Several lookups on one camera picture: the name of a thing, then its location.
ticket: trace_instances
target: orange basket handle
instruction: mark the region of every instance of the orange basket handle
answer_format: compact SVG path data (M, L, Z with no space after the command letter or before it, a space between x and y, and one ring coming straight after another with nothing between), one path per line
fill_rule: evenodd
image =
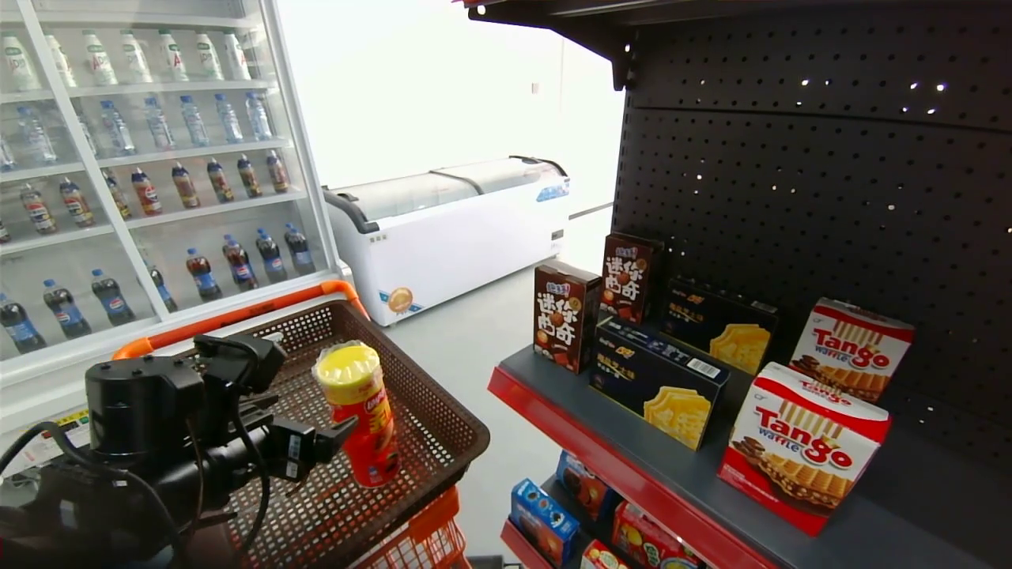
M253 318L254 316L260 316L261 314L266 314L274 310L280 310L317 297L333 295L335 293L342 293L347 301L361 311L362 315L365 316L365 319L368 320L369 315L365 312L365 308L362 306L362 303L359 302L358 294L355 293L355 288L352 287L351 283L345 280L324 280L323 282L310 287L309 289L296 291L294 293L288 293L287 295L276 297L253 306L213 316L205 320L194 322L193 324L187 324L181 328L176 328L175 330L169 330L147 338L138 338L119 348L115 354L112 355L112 359L141 357L142 355L151 353L156 349L192 338L197 334L206 334L212 330L218 330L219 328L231 326L248 318Z

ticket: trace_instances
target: snack box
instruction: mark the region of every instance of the snack box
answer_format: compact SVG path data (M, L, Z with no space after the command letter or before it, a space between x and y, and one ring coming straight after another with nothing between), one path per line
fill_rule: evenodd
M629 322L643 322L648 296L661 276L664 243L622 233L604 239L604 291L601 311Z
M820 299L790 368L874 403L914 341L914 327L854 305Z
M695 451L730 370L617 318L597 326L590 385Z
M601 277L557 260L534 267L534 351L574 374L589 363Z
M890 414L779 363L745 396L719 476L810 536L886 439Z
M608 546L594 540L590 542L580 559L580 569L629 569L608 551Z
M646 512L628 502L615 509L611 543L644 567L702 569L706 564L682 540L672 536Z
M755 376L776 330L776 307L675 277L661 330Z
M556 478L587 510L590 518L597 520L602 513L610 512L621 501L621 496L612 490L594 473L587 470L569 451L563 451L556 468Z
M580 523L529 478L513 487L509 518L556 567L570 560Z

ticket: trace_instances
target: chocolate wafer box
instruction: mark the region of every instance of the chocolate wafer box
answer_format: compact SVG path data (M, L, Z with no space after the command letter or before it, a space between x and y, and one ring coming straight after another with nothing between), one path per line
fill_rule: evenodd
M790 368L874 403L914 341L914 327L856 306L820 299Z
M767 363L738 413L719 476L810 536L864 473L892 417L779 363Z

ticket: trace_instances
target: blue oreo box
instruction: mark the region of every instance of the blue oreo box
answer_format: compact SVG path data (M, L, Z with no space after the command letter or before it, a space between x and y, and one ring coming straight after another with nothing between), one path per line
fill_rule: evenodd
M513 487L509 518L556 567L572 558L580 523L529 478Z

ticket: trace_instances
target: chest freezer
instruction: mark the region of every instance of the chest freezer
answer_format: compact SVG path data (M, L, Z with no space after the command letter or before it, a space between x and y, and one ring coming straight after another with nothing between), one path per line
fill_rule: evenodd
M560 166L516 156L324 186L338 250L381 326L557 255L569 193Z

